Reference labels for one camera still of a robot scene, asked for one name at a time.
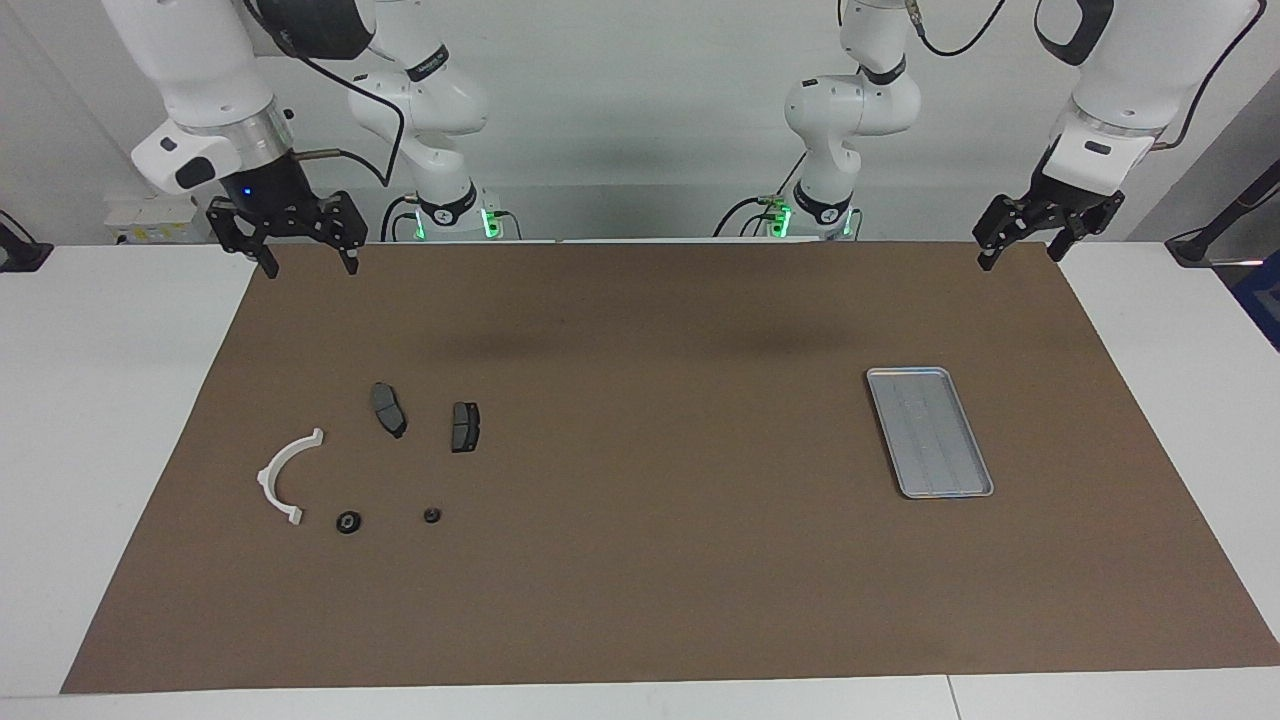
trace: wall socket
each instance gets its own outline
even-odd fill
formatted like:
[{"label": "wall socket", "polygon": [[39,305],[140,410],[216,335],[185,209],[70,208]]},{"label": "wall socket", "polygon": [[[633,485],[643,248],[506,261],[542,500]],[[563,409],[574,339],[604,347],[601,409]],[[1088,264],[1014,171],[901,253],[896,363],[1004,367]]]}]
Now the wall socket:
[{"label": "wall socket", "polygon": [[212,237],[191,196],[109,201],[105,225],[113,245],[198,245]]}]

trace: rubber grommet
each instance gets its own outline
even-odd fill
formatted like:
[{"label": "rubber grommet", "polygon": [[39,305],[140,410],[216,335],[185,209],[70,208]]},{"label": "rubber grommet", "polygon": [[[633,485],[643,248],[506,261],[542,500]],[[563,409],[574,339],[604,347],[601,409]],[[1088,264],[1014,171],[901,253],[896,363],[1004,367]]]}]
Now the rubber grommet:
[{"label": "rubber grommet", "polygon": [[360,512],[355,510],[348,510],[342,515],[338,515],[338,532],[349,536],[360,529]]}]

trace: table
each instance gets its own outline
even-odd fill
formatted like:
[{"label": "table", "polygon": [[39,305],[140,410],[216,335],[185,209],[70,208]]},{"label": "table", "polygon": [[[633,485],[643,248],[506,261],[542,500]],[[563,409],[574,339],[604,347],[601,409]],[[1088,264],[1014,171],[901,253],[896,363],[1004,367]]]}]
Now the table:
[{"label": "table", "polygon": [[[411,246],[398,251],[412,252]],[[1062,269],[1272,633],[1280,355],[1211,272],[1084,243]],[[63,247],[0,278],[3,717],[1272,717],[1280,669],[51,697],[253,266]]]}]

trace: black cable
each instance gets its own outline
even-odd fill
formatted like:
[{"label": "black cable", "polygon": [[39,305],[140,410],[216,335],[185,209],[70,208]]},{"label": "black cable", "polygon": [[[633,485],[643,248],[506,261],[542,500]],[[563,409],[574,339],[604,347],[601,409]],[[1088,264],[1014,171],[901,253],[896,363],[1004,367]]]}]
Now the black cable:
[{"label": "black cable", "polygon": [[393,113],[396,113],[396,118],[398,119],[399,124],[398,124],[398,127],[396,129],[396,141],[392,142],[392,155],[387,160],[387,172],[385,173],[379,172],[378,168],[375,168],[372,163],[370,163],[369,160],[361,158],[360,155],[356,155],[355,152],[349,152],[347,150],[338,150],[338,154],[340,156],[347,158],[348,160],[355,160],[355,161],[360,163],[361,165],[364,165],[366,169],[369,169],[369,172],[374,173],[374,177],[378,178],[378,182],[383,187],[390,187],[390,184],[392,184],[392,173],[396,170],[396,158],[399,156],[401,143],[404,141],[404,128],[408,124],[408,120],[404,118],[404,111],[401,110],[399,106],[396,105],[394,102],[392,102],[390,100],[387,100],[385,97],[379,97],[379,96],[374,95],[372,92],[369,92],[367,90],[365,90],[362,87],[358,87],[355,83],[352,83],[352,82],[349,82],[349,81],[347,81],[347,79],[344,79],[342,77],[338,77],[333,72],[330,72],[328,69],[320,67],[311,58],[307,58],[306,55],[302,55],[301,53],[297,53],[296,50],[292,50],[288,46],[287,42],[282,44],[282,41],[279,40],[278,35],[275,32],[273,32],[271,28],[269,28],[266,26],[266,20],[262,19],[262,14],[259,13],[257,8],[253,5],[253,0],[243,0],[243,4],[244,4],[244,9],[248,10],[248,14],[253,17],[253,22],[256,22],[259,24],[259,27],[261,27],[264,31],[266,31],[266,33],[270,35],[273,40],[275,40],[276,45],[280,45],[282,50],[284,50],[289,55],[297,58],[300,61],[302,61],[303,65],[306,65],[306,67],[311,68],[312,70],[320,73],[321,76],[329,78],[330,81],[333,81],[333,82],[335,82],[335,83],[346,87],[347,90],[349,90],[352,92],[356,92],[357,95],[362,95],[362,96],[372,100],[374,102],[378,102],[380,105],[385,105],[387,108],[390,108]]},{"label": "black cable", "polygon": [[[737,231],[737,236],[739,237],[755,237],[755,236],[760,234],[760,224],[763,224],[764,220],[768,220],[768,219],[769,219],[769,214],[768,213],[760,213],[759,215],[754,215],[751,218],[748,218],[746,222],[742,223],[742,229]],[[755,232],[753,232],[750,236],[746,234],[746,225],[749,225],[749,224],[751,224],[751,223],[754,223],[756,220],[759,220],[759,223],[755,225]]]},{"label": "black cable", "polygon": [[858,228],[854,231],[854,242],[858,242],[858,237],[863,234],[863,210],[861,208],[854,208],[850,213],[858,214]]},{"label": "black cable", "polygon": [[520,218],[515,213],[511,210],[498,210],[493,215],[495,218],[511,218],[516,223],[516,240],[525,240],[525,231],[520,229]]},{"label": "black cable", "polygon": [[1244,29],[1242,29],[1240,33],[1235,36],[1235,40],[1233,40],[1231,44],[1226,46],[1226,50],[1222,50],[1222,54],[1219,55],[1217,61],[1213,63],[1213,67],[1208,69],[1208,74],[1204,76],[1204,79],[1201,82],[1199,90],[1196,91],[1196,97],[1192,99],[1190,108],[1187,109],[1187,118],[1183,119],[1183,128],[1178,131],[1178,138],[1174,140],[1172,142],[1157,142],[1152,145],[1151,146],[1152,152],[1158,152],[1161,150],[1172,150],[1174,147],[1181,145],[1183,140],[1187,140],[1187,131],[1190,129],[1192,127],[1192,119],[1196,117],[1196,109],[1199,108],[1199,101],[1201,99],[1204,97],[1204,91],[1208,90],[1208,83],[1210,81],[1213,79],[1213,73],[1216,73],[1217,69],[1222,67],[1222,63],[1225,63],[1226,58],[1231,54],[1233,50],[1235,50],[1235,46],[1244,40],[1244,36],[1249,35],[1249,31],[1253,29],[1253,26],[1258,24],[1258,20],[1262,19],[1262,14],[1267,12],[1267,0],[1257,0],[1257,1],[1258,1],[1258,12],[1253,14],[1253,19],[1251,19],[1248,24],[1244,26]]},{"label": "black cable", "polygon": [[396,237],[396,231],[399,228],[401,220],[417,220],[417,213],[401,213],[396,215],[396,220],[392,222],[392,242],[399,242],[399,238]]},{"label": "black cable", "polygon": [[392,204],[387,206],[387,213],[383,214],[383,232],[378,236],[378,242],[387,242],[387,227],[392,224],[392,214],[404,202],[412,202],[404,196],[399,196],[392,200]]},{"label": "black cable", "polygon": [[305,58],[302,55],[298,55],[298,60],[301,60],[303,65],[311,68],[312,70],[315,70],[315,72],[317,72],[320,74],[323,74],[324,77],[332,79],[333,82],[335,82],[335,83],[346,87],[347,90],[349,90],[352,92],[356,92],[358,95],[364,95],[365,97],[367,97],[367,99],[370,99],[370,100],[372,100],[375,102],[385,105],[385,106],[390,108],[392,111],[396,113],[396,118],[398,119],[399,124],[396,128],[396,140],[392,142],[392,155],[390,155],[390,158],[387,159],[387,172],[385,173],[379,173],[378,168],[375,168],[372,163],[370,163],[369,160],[365,160],[364,158],[356,155],[355,152],[348,152],[346,150],[340,150],[339,151],[343,158],[348,158],[348,159],[356,160],[361,165],[369,168],[369,170],[371,173],[374,173],[374,177],[378,178],[378,182],[381,183],[383,187],[390,187],[390,184],[392,184],[392,172],[396,170],[396,158],[399,156],[401,142],[404,141],[404,126],[408,124],[408,120],[404,118],[404,111],[401,110],[399,106],[396,105],[394,102],[392,102],[390,100],[387,100],[385,97],[379,97],[379,96],[374,95],[372,92],[369,92],[367,90],[365,90],[365,88],[362,88],[362,87],[360,87],[360,86],[357,86],[357,85],[355,85],[352,82],[348,82],[348,81],[346,81],[346,79],[335,76],[334,73],[332,73],[328,69],[320,67],[319,64],[316,64],[316,61],[312,60],[311,58]]},{"label": "black cable", "polygon": [[[782,184],[778,186],[778,191],[774,192],[774,195],[782,195],[782,191],[787,188],[787,183],[791,182],[791,178],[796,177],[796,170],[800,169],[800,165],[804,163],[804,159],[808,158],[808,156],[809,156],[809,151],[808,150],[805,150],[804,152],[800,154],[800,158],[796,160],[796,164],[791,165],[791,172],[787,173],[786,179],[782,181]],[[760,234],[760,225],[763,225],[763,224],[764,224],[764,220],[760,220],[760,222],[755,223],[755,231],[751,232],[751,237],[755,237],[755,236]]]},{"label": "black cable", "polygon": [[36,245],[36,236],[31,234],[31,231],[28,231],[27,228],[22,227],[22,223],[19,223],[17,219],[14,219],[13,215],[10,215],[9,213],[5,213],[4,210],[0,210],[0,215],[3,215],[4,219],[9,220],[9,223],[13,227],[15,227],[19,231],[22,231],[22,234],[27,236],[27,240],[29,240],[32,245]]},{"label": "black cable", "polygon": [[968,53],[974,45],[978,44],[979,40],[982,40],[982,36],[987,35],[987,29],[991,28],[991,23],[996,22],[996,15],[998,15],[1000,10],[1002,10],[1005,8],[1005,3],[1006,1],[1007,0],[1000,0],[998,3],[996,3],[996,8],[991,10],[989,15],[987,15],[987,22],[982,23],[982,27],[978,29],[978,35],[973,36],[973,40],[970,40],[969,42],[965,42],[964,45],[961,45],[956,50],[938,50],[937,47],[934,47],[933,44],[929,42],[929,38],[925,37],[925,35],[924,35],[924,23],[923,22],[920,22],[920,23],[918,23],[915,26],[915,35],[920,36],[920,42],[923,42],[924,46],[929,49],[929,53],[933,53],[934,55],[938,55],[940,58],[955,58],[956,55],[961,55],[964,53]]},{"label": "black cable", "polygon": [[719,237],[721,231],[724,229],[724,225],[728,224],[728,220],[733,215],[736,215],[739,210],[741,210],[742,208],[746,208],[748,205],[750,205],[753,202],[756,204],[756,205],[762,204],[759,197],[748,197],[746,200],[740,200],[737,202],[737,205],[733,205],[732,208],[730,208],[728,213],[724,213],[724,217],[721,218],[719,224],[716,225],[716,232],[712,233],[712,237]]}]

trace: silver tray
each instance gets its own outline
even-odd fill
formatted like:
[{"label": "silver tray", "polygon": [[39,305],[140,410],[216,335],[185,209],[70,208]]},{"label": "silver tray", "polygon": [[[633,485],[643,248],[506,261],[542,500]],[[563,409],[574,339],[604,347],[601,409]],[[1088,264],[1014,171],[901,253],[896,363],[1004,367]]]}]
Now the silver tray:
[{"label": "silver tray", "polygon": [[951,374],[942,368],[867,372],[902,495],[986,497],[995,491]]}]

